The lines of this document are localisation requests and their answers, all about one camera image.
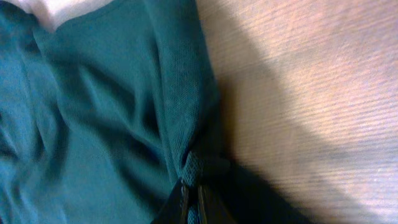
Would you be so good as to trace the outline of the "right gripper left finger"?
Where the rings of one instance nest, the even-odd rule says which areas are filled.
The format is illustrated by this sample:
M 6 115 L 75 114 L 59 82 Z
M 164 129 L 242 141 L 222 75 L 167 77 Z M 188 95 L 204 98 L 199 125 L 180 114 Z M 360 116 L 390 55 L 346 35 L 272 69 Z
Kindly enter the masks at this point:
M 178 180 L 169 198 L 150 224 L 187 224 L 189 188 L 182 179 Z

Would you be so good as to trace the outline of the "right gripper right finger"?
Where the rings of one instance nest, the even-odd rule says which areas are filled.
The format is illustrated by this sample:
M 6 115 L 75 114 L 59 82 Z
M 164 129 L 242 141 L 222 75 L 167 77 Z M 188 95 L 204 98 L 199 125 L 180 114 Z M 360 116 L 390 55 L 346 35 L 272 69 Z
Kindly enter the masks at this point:
M 201 224 L 237 224 L 221 197 L 209 185 L 198 187 L 198 208 Z

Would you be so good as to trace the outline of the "black polo shirt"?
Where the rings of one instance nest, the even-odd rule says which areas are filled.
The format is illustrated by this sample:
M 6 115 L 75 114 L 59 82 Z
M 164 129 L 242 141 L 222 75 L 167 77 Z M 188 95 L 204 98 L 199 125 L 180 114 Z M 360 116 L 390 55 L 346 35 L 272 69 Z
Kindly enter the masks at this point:
M 151 223 L 227 173 L 195 1 L 81 5 L 51 32 L 1 2 L 1 222 Z

